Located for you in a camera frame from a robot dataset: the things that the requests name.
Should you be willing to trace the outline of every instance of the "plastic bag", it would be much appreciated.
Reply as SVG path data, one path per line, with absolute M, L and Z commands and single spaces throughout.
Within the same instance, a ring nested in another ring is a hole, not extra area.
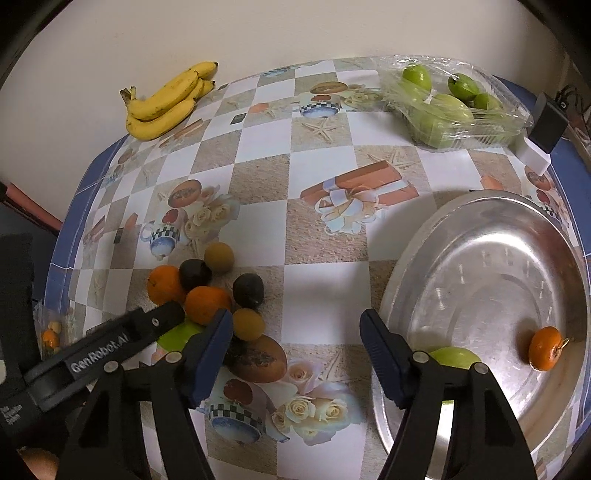
M 402 115 L 413 141 L 431 150 L 507 147 L 524 128 L 533 124 L 528 109 L 500 80 L 469 63 L 427 56 L 380 57 L 374 62 L 384 101 Z M 430 91 L 402 78 L 404 69 L 413 64 L 426 67 L 432 82 Z M 444 105 L 444 100 L 449 98 L 438 94 L 451 95 L 448 80 L 459 73 L 473 79 L 480 93 L 499 100 L 501 107 L 478 109 L 473 101 L 458 107 Z

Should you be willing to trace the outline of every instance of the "metal tray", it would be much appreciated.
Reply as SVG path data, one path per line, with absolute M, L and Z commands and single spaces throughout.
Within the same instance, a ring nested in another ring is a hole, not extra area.
M 587 295 L 563 234 L 529 200 L 481 190 L 443 206 L 415 234 L 398 261 L 380 315 L 413 349 L 461 346 L 490 366 L 535 451 L 562 418 L 582 374 Z M 554 325 L 570 344 L 548 372 L 533 370 L 533 333 Z M 372 396 L 387 450 L 402 411 Z M 443 405 L 428 477 L 441 478 L 453 405 Z

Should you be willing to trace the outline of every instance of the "green fruit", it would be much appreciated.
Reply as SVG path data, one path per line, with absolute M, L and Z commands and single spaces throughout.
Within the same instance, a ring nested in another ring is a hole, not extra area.
M 445 113 L 433 105 L 424 105 L 411 114 L 413 138 L 438 150 L 453 145 L 453 124 L 445 118 Z
M 465 370 L 468 370 L 473 363 L 481 361 L 477 354 L 467 348 L 458 346 L 445 346 L 431 352 L 429 355 L 437 360 L 440 365 L 463 368 Z
M 425 65 L 417 63 L 416 65 L 406 67 L 402 73 L 402 78 L 414 83 L 427 92 L 431 92 L 431 75 L 429 75 Z
M 205 327 L 192 322 L 185 317 L 185 321 L 166 332 L 157 343 L 167 352 L 181 352 L 189 339 L 205 330 Z
M 474 122 L 474 115 L 461 100 L 446 93 L 438 93 L 431 100 L 431 105 L 439 107 L 445 118 L 452 122 L 471 124 Z
M 418 85 L 411 83 L 407 80 L 400 80 L 399 82 L 400 90 L 402 94 L 407 100 L 410 102 L 424 102 L 425 99 L 429 96 L 429 92 L 427 90 L 423 90 Z
M 479 110 L 503 110 L 503 104 L 490 93 L 479 93 L 474 97 L 474 108 Z
M 447 86 L 453 96 L 463 102 L 470 102 L 480 93 L 480 89 L 474 80 L 463 73 L 454 73 L 447 80 Z

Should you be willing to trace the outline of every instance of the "table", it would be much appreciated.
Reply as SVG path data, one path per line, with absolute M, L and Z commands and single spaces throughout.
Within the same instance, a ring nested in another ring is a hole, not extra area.
M 531 109 L 533 95 L 508 85 Z M 162 138 L 111 145 L 72 200 L 46 290 L 46 307 L 66 316 L 71 340 L 126 310 L 153 308 L 145 291 L 151 269 L 199 257 L 215 240 L 236 255 L 215 285 L 231 287 L 249 271 L 262 277 L 266 334 L 285 351 L 287 375 L 252 383 L 220 373 L 212 396 L 228 404 L 227 382 L 246 388 L 250 427 L 228 421 L 216 429 L 208 410 L 192 412 L 217 478 L 377 477 L 386 453 L 371 413 L 359 314 L 379 308 L 408 241 L 450 199 L 493 185 L 529 196 L 568 234 L 588 281 L 591 226 L 577 228 L 575 219 L 588 209 L 591 179 L 570 143 L 559 143 L 543 177 L 527 175 L 502 148 L 432 153 L 413 146 L 384 111 L 378 87 L 369 58 L 221 85 Z M 359 194 L 360 184 L 380 201 Z M 155 242 L 163 229 L 174 241 Z M 130 364 L 162 354 L 153 345 Z M 587 427 L 589 362 L 586 369 L 563 420 L 533 455 L 540 478 L 560 469 Z M 142 415 L 154 478 L 165 478 L 147 406 Z

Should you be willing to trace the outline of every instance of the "banana bunch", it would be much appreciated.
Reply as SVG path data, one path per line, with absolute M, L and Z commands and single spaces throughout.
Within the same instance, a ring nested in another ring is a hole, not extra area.
M 203 61 L 167 82 L 146 100 L 135 97 L 135 87 L 119 93 L 127 106 L 127 131 L 138 140 L 153 140 L 187 118 L 202 96 L 213 90 L 208 80 L 217 62 Z

